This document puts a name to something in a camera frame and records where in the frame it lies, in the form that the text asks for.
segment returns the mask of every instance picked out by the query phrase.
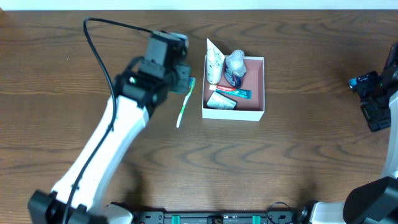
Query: blue component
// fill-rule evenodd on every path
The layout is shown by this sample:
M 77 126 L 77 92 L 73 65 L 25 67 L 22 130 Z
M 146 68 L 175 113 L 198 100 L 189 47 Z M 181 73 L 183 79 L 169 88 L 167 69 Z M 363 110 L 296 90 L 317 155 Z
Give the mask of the blue component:
M 196 80 L 195 77 L 190 77 L 189 78 L 189 87 L 193 87 L 195 85 L 195 80 Z
M 349 87 L 350 88 L 355 88 L 356 87 L 356 78 L 352 78 L 348 81 Z

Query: green led light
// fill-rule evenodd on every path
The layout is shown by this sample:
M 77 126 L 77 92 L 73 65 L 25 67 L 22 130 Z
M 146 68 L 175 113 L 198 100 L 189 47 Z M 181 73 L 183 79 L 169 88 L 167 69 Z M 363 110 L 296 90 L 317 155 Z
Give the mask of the green led light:
M 130 77 L 130 78 L 129 78 L 129 81 L 130 81 L 131 83 L 136 83 L 136 79 L 135 79 L 134 77 Z

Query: toothpaste tube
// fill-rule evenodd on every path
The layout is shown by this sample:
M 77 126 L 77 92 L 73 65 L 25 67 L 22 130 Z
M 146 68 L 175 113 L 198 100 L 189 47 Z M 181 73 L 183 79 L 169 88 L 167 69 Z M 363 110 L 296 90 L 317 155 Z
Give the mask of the toothpaste tube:
M 220 85 L 210 85 L 209 90 L 216 91 L 218 93 L 225 93 L 233 96 L 238 96 L 241 98 L 245 98 L 250 100 L 251 99 L 251 90 L 242 90 L 231 88 L 227 86 L 220 86 Z
M 221 53 L 218 48 L 207 39 L 207 81 L 211 85 L 215 85 L 220 82 L 221 74 L 223 73 L 223 65 L 225 56 Z

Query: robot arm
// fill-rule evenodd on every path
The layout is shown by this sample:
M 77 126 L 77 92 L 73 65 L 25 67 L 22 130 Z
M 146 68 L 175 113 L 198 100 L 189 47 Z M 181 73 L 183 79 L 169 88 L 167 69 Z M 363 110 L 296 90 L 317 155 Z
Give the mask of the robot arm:
M 132 214 L 128 210 L 118 206 L 100 209 L 105 190 L 130 143 L 145 128 L 155 108 L 166 100 L 168 92 L 188 90 L 191 67 L 184 63 L 188 50 L 186 36 L 104 19 L 85 19 L 88 43 L 108 82 L 108 72 L 86 29 L 88 20 L 150 32 L 147 52 L 145 57 L 134 58 L 110 85 L 112 97 L 102 120 L 69 171 L 49 195 L 37 190 L 30 198 L 28 209 L 35 224 L 130 223 Z M 138 72 L 133 72 L 138 62 Z
M 398 91 L 390 97 L 389 108 L 391 111 L 390 140 L 386 163 L 381 177 L 398 178 Z
M 391 127 L 386 163 L 379 180 L 354 189 L 345 202 L 313 205 L 312 224 L 398 223 L 398 42 L 381 75 L 369 72 L 349 81 L 361 98 L 370 130 Z
M 105 190 L 114 171 L 121 162 L 132 140 L 148 123 L 149 115 L 146 108 L 138 107 L 136 101 L 125 96 L 118 96 L 117 105 L 118 112 L 114 123 L 114 131 L 108 134 L 80 180 L 79 189 L 76 191 L 72 201 L 73 208 L 77 208 L 82 204 L 87 208 L 87 212 L 99 214 Z M 58 201 L 67 202 L 72 189 L 71 186 L 75 182 L 78 173 L 102 138 L 111 121 L 112 111 L 112 99 L 109 99 L 102 120 L 87 142 L 84 150 L 69 171 L 51 190 L 51 192 L 58 193 Z

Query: white wall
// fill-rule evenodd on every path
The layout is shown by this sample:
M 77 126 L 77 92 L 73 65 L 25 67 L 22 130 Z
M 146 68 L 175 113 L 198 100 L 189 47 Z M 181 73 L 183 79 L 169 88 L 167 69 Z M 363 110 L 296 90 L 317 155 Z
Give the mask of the white wall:
M 0 0 L 3 10 L 398 9 L 398 0 Z

